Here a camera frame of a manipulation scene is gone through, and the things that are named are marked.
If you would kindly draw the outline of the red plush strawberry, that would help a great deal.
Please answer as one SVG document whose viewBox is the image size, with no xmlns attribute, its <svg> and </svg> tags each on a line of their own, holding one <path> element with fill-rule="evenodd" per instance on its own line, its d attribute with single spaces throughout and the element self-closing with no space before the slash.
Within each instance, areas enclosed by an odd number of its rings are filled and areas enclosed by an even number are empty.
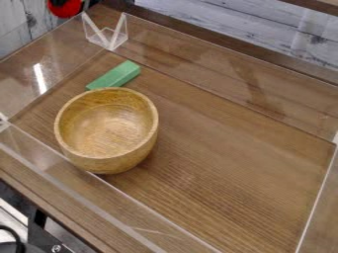
<svg viewBox="0 0 338 253">
<path fill-rule="evenodd" d="M 48 8 L 59 18 L 71 18 L 82 10 L 82 0 L 48 0 Z"/>
</svg>

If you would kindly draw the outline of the wooden bowl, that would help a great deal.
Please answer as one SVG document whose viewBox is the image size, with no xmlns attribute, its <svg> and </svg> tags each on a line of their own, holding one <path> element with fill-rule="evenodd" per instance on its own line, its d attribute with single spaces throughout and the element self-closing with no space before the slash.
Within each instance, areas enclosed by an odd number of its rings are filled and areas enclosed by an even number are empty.
<svg viewBox="0 0 338 253">
<path fill-rule="evenodd" d="M 60 108 L 55 137 L 68 161 L 95 174 L 132 169 L 150 155 L 159 135 L 159 111 L 128 88 L 102 88 L 76 95 Z"/>
</svg>

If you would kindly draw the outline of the green rectangular block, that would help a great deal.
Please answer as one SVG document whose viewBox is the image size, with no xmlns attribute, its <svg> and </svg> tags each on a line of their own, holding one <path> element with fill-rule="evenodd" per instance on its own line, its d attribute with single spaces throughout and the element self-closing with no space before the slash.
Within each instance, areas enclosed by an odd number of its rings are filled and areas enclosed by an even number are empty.
<svg viewBox="0 0 338 253">
<path fill-rule="evenodd" d="M 122 87 L 140 74 L 140 66 L 127 60 L 108 70 L 100 77 L 86 85 L 86 90 L 91 91 L 100 88 Z"/>
</svg>

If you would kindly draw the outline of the clear acrylic corner bracket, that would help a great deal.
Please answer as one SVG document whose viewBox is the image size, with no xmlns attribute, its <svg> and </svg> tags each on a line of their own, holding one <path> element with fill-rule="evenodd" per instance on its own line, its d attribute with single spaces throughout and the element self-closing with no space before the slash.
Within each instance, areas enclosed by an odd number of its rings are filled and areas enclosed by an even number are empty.
<svg viewBox="0 0 338 253">
<path fill-rule="evenodd" d="M 128 40 L 127 15 L 122 14 L 115 29 L 99 29 L 86 12 L 80 14 L 84 36 L 87 40 L 114 51 Z"/>
</svg>

